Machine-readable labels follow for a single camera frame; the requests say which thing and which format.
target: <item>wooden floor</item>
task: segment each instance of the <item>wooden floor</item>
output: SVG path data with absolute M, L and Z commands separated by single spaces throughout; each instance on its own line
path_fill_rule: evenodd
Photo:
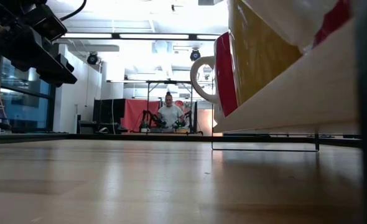
M 2 144 L 0 224 L 362 223 L 361 173 L 361 151 L 345 147 L 313 153 L 212 152 L 198 142 Z

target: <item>ceiling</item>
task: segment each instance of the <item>ceiling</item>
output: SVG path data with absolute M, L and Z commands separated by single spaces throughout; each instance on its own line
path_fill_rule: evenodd
M 49 0 L 56 16 L 80 7 L 82 0 Z M 88 0 L 82 12 L 63 22 L 69 32 L 222 34 L 228 30 L 226 0 Z M 119 60 L 125 75 L 136 80 L 189 80 L 190 53 L 214 54 L 213 41 L 154 41 L 61 39 L 69 51 L 85 61 L 88 49 L 98 46 L 106 62 Z M 200 81 L 211 73 L 200 69 Z
M 214 45 L 211 41 L 162 41 L 166 48 L 157 47 L 153 40 L 59 40 L 59 43 L 68 44 L 71 53 L 86 60 L 89 46 L 118 46 L 118 52 L 98 52 L 105 62 L 124 64 L 125 75 L 134 80 L 165 80 L 174 75 L 174 80 L 189 80 L 189 71 L 193 65 L 190 54 L 198 49 L 203 56 L 214 54 Z
M 228 30 L 226 0 L 88 0 L 79 14 L 63 23 L 69 32 L 222 34 Z M 49 0 L 56 16 L 80 7 L 82 0 Z

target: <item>mug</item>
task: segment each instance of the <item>mug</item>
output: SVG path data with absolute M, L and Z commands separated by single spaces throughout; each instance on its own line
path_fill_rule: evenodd
M 197 82 L 197 71 L 202 65 L 214 68 L 216 94 L 211 95 L 204 92 Z M 233 78 L 229 34 L 219 36 L 214 43 L 214 56 L 201 57 L 197 59 L 190 70 L 190 81 L 196 92 L 215 104 L 215 120 L 228 116 L 237 107 L 235 81 Z
M 302 54 L 242 0 L 228 0 L 229 35 L 238 105 L 242 105 Z
M 306 52 L 351 17 L 350 0 L 243 0 L 285 41 Z

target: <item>black machine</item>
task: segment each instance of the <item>black machine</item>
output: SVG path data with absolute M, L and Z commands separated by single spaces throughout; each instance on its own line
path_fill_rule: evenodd
M 36 68 L 40 78 L 61 86 L 74 84 L 74 68 L 63 55 L 51 56 L 52 42 L 67 33 L 62 21 L 79 13 L 57 18 L 46 5 L 47 0 L 0 0 L 0 54 L 12 65 L 28 71 Z
M 152 114 L 150 111 L 144 110 L 142 113 L 143 113 L 142 121 L 145 121 L 148 116 L 150 117 L 149 118 L 149 128 L 152 128 L 150 127 L 152 121 L 156 124 L 157 128 L 165 128 L 165 122 L 159 119 L 156 115 Z
M 90 56 L 86 59 L 87 63 L 90 65 L 96 65 L 99 63 L 98 53 L 97 52 L 90 52 Z
M 142 116 L 142 121 L 145 121 L 147 119 L 147 116 L 150 117 L 149 120 L 149 127 L 148 128 L 166 128 L 165 127 L 165 121 L 162 121 L 161 119 L 159 119 L 159 117 L 157 117 L 155 114 L 152 114 L 150 111 L 148 110 L 144 110 L 143 111 L 143 116 Z M 184 127 L 185 121 L 186 119 L 189 119 L 189 128 L 190 128 L 190 132 L 194 133 L 195 131 L 193 130 L 193 126 L 192 126 L 192 111 L 188 111 L 183 115 L 183 122 L 180 122 L 179 120 L 177 120 L 175 122 L 175 127 L 180 128 L 180 127 Z M 156 124 L 156 127 L 151 127 L 151 121 L 153 121 Z
M 190 60 L 191 61 L 196 61 L 197 59 L 199 59 L 201 57 L 200 52 L 198 51 L 198 49 L 193 49 L 192 53 L 190 53 Z

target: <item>red backdrop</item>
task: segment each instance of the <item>red backdrop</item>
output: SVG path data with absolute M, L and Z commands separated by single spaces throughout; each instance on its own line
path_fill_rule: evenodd
M 124 118 L 121 118 L 121 126 L 131 131 L 139 131 L 143 111 L 147 109 L 147 100 L 126 99 Z M 159 101 L 149 102 L 149 111 L 157 114 Z

